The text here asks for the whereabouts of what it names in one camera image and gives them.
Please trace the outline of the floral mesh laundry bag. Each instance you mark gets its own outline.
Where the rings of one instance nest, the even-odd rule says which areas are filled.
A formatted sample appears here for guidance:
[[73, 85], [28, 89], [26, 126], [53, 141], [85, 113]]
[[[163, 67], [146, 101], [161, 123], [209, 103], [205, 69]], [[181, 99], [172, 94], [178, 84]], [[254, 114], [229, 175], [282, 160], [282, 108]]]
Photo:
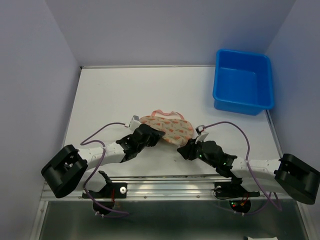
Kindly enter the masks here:
[[162, 138], [176, 146], [185, 145], [194, 135], [192, 124], [176, 111], [163, 112], [157, 109], [150, 115], [141, 117], [139, 121], [155, 130], [164, 132]]

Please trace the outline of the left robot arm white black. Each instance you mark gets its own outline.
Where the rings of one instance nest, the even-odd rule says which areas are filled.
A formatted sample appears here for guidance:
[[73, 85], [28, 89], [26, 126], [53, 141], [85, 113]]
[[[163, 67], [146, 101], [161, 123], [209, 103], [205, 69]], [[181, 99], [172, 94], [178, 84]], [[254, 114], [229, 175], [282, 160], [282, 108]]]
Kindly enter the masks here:
[[56, 198], [83, 188], [89, 170], [107, 164], [121, 164], [135, 158], [145, 147], [154, 147], [165, 132], [140, 124], [133, 133], [109, 145], [76, 149], [64, 146], [41, 170]]

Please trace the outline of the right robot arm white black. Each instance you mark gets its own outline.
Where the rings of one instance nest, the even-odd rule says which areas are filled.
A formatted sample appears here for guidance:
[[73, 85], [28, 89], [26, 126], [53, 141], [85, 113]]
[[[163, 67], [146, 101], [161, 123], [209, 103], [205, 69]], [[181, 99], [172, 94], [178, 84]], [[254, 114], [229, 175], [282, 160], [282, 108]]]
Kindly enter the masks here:
[[286, 194], [307, 205], [316, 202], [320, 173], [292, 154], [280, 159], [245, 161], [223, 152], [215, 141], [190, 139], [177, 149], [186, 160], [199, 159], [213, 167], [227, 181], [214, 185], [221, 199], [255, 198], [263, 192]]

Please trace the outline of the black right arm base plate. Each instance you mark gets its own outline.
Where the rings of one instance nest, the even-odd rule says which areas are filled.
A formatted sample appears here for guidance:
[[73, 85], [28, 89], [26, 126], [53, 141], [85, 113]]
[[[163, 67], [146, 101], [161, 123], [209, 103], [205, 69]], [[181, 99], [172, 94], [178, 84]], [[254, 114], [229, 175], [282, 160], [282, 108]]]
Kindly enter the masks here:
[[241, 185], [242, 183], [242, 179], [235, 177], [229, 181], [216, 181], [213, 184], [215, 196], [219, 199], [256, 198], [260, 196], [259, 191], [248, 191]]

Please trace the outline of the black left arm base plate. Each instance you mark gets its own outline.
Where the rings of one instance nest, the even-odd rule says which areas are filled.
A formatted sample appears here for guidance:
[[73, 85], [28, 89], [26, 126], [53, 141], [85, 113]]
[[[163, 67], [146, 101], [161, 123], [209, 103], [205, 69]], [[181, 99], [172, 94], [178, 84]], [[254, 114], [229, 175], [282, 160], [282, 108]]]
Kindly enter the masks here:
[[125, 199], [128, 192], [126, 182], [115, 182], [102, 170], [96, 172], [86, 185], [95, 199]]

